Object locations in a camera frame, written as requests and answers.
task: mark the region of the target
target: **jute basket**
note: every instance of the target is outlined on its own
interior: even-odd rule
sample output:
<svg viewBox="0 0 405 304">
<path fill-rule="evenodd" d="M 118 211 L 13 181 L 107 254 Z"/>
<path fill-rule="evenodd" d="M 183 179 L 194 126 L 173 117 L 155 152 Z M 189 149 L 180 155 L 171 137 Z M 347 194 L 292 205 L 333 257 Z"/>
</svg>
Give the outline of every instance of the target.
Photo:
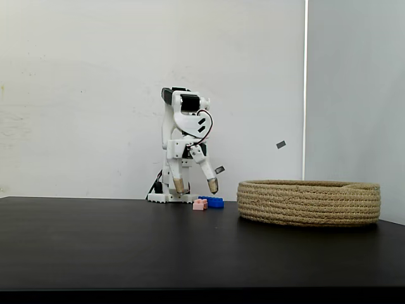
<svg viewBox="0 0 405 304">
<path fill-rule="evenodd" d="M 241 217 L 296 226 L 361 226 L 380 216 L 380 185 L 306 180 L 248 180 L 237 193 Z"/>
</svg>

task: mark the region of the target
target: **black tabletop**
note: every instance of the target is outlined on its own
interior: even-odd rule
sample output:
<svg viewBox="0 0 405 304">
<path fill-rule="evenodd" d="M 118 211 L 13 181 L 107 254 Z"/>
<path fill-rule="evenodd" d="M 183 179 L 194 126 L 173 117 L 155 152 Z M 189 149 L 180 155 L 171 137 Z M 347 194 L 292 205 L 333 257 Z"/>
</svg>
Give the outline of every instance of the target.
<svg viewBox="0 0 405 304">
<path fill-rule="evenodd" d="M 322 286 L 404 287 L 405 227 L 262 224 L 235 202 L 0 199 L 3 291 Z"/>
</svg>

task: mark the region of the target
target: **lego brick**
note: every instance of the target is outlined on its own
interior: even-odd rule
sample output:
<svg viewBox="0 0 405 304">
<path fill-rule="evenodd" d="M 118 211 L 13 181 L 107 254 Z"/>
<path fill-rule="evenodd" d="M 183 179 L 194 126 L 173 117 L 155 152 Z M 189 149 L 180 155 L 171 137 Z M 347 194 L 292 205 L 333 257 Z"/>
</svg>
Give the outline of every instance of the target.
<svg viewBox="0 0 405 304">
<path fill-rule="evenodd" d="M 196 199 L 194 204 L 192 204 L 193 210 L 204 210 L 208 208 L 208 202 L 206 199 Z"/>
</svg>

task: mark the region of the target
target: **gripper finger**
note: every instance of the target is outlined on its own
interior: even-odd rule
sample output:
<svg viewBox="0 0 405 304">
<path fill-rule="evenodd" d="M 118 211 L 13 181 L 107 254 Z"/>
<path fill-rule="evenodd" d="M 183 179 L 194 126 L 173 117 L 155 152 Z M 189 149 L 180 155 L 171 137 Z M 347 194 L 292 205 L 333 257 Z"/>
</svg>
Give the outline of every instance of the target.
<svg viewBox="0 0 405 304">
<path fill-rule="evenodd" d="M 181 158 L 172 158 L 167 160 L 171 176 L 173 176 L 173 183 L 176 188 L 177 193 L 184 193 L 184 183 L 182 175 L 182 159 Z"/>
</svg>

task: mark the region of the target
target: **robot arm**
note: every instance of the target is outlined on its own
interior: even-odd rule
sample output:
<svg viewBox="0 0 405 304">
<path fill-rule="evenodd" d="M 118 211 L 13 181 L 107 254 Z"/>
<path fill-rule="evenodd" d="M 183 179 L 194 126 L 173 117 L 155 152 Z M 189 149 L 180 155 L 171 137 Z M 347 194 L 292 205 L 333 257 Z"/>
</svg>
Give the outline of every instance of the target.
<svg viewBox="0 0 405 304">
<path fill-rule="evenodd" d="M 187 155 L 200 165 L 207 178 L 209 190 L 213 194 L 217 193 L 218 179 L 209 162 L 205 147 L 205 141 L 213 126 L 212 116 L 208 112 L 209 100 L 200 97 L 198 92 L 190 92 L 181 88 L 172 90 L 164 88 L 162 98 L 166 103 L 165 120 L 162 126 L 163 149 L 167 149 L 167 162 L 176 192 L 184 193 L 185 191 L 182 178 L 182 158 Z"/>
</svg>

